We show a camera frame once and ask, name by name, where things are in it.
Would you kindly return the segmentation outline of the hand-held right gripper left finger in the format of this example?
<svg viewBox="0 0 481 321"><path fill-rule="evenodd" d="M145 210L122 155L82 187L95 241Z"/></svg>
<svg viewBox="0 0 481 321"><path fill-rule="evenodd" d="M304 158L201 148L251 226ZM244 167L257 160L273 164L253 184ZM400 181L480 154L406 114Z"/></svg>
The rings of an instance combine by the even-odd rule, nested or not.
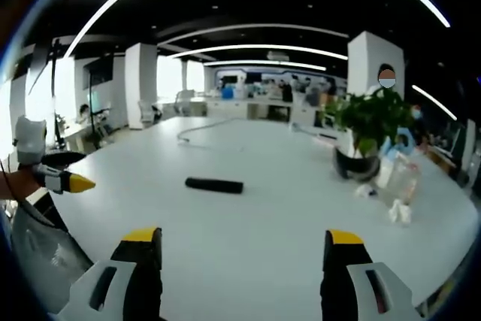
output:
<svg viewBox="0 0 481 321"><path fill-rule="evenodd" d="M138 229L72 284L57 320L161 320L162 230Z"/></svg>

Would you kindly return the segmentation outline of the person's left hand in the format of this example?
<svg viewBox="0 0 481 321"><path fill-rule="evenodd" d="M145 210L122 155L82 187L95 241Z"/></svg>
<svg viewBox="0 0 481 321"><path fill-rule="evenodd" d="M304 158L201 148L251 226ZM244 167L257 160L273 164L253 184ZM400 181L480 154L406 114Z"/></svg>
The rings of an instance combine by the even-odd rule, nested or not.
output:
<svg viewBox="0 0 481 321"><path fill-rule="evenodd" d="M12 173L1 172L0 181L1 200L24 199L41 188L28 168Z"/></svg>

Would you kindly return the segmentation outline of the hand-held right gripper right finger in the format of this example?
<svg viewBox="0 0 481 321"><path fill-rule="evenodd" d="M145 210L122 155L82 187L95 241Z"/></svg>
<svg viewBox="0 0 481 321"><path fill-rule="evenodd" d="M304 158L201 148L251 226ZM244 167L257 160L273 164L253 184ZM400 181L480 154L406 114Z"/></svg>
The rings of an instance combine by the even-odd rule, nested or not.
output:
<svg viewBox="0 0 481 321"><path fill-rule="evenodd" d="M420 320L410 288L384 263L373 262L363 240L325 232L320 304L324 320Z"/></svg>

